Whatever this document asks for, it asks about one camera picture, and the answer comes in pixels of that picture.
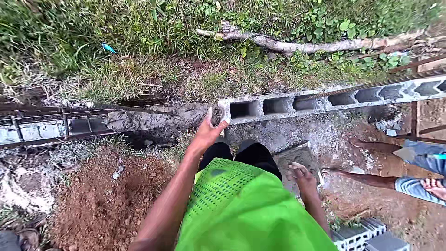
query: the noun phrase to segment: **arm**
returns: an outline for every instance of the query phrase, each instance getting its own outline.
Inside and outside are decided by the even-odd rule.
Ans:
[[[322,207],[321,199],[319,199],[316,179],[305,166],[299,163],[292,162],[289,168],[291,170],[287,172],[286,177],[288,180],[292,178],[296,180],[306,211],[325,230],[327,235],[330,236],[330,229],[325,219],[325,211]]]
[[[209,108],[175,175],[153,204],[129,250],[172,249],[186,211],[200,158],[228,126],[228,122],[223,121],[214,128],[211,118],[212,108]]]

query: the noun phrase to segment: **cement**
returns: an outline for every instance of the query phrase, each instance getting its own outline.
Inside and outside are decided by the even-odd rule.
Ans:
[[[214,108],[214,125],[219,123],[220,110],[216,104],[187,104],[170,106],[151,106],[150,109],[163,112],[173,112],[174,116],[140,112],[112,112],[104,124],[114,131],[158,131],[159,137],[170,138],[180,131],[197,127],[207,114],[209,106]]]

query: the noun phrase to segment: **blue jeans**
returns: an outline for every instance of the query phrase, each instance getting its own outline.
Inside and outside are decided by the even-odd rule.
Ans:
[[[446,154],[446,146],[441,144],[425,143],[421,141],[406,140],[403,147],[412,148],[417,155],[422,154]],[[446,175],[446,161],[444,159],[432,159],[424,156],[416,156],[414,160],[404,160],[405,162],[417,165],[428,171]],[[399,192],[408,194],[418,199],[430,201],[446,206],[446,202],[438,199],[436,196],[430,194],[421,185],[420,181],[424,179],[417,179],[412,177],[401,177],[395,181],[395,189]],[[446,186],[446,179],[441,180],[442,184]]]

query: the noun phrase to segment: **blue plastic debris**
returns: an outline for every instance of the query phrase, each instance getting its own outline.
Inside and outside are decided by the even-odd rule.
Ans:
[[[102,48],[104,48],[104,50],[108,50],[112,53],[117,53],[113,48],[110,47],[110,45],[108,45],[106,43],[102,43]]]

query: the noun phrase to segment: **leg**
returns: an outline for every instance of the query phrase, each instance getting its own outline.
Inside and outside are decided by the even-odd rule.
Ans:
[[[340,176],[351,178],[373,187],[394,189],[418,199],[446,205],[445,201],[438,198],[433,191],[431,191],[431,194],[423,187],[423,184],[421,183],[423,179],[381,177],[376,175],[348,173],[341,170],[331,170],[331,172],[338,173]],[[442,184],[441,188],[446,185],[446,180],[440,179],[437,180],[436,186],[438,186],[438,181]]]
[[[422,141],[410,141],[404,142],[404,148],[411,148],[417,155],[424,154],[445,154],[446,146],[441,144],[425,143]],[[428,171],[446,175],[446,160],[426,158],[425,156],[415,156],[413,160],[405,160],[409,164],[413,164],[424,168]]]
[[[395,181],[399,178],[399,177],[381,177],[371,174],[356,174],[336,169],[330,170],[330,172],[337,173],[342,177],[350,178],[372,187],[387,188],[393,190],[395,190]]]
[[[445,195],[446,180],[434,180],[433,184],[427,184],[423,179],[404,177],[395,182],[395,189],[412,197],[446,206],[445,201],[442,200]]]
[[[223,142],[214,143],[203,154],[198,171],[203,170],[214,158],[222,158],[232,160],[231,150],[229,146]]]
[[[360,147],[372,151],[380,151],[383,153],[391,154],[396,150],[401,149],[401,146],[383,143],[383,142],[366,142],[358,139],[350,133],[343,133],[342,138],[347,140],[350,144],[355,147]]]
[[[269,150],[262,144],[253,140],[242,142],[234,161],[258,167],[270,172],[282,180],[282,174]]]

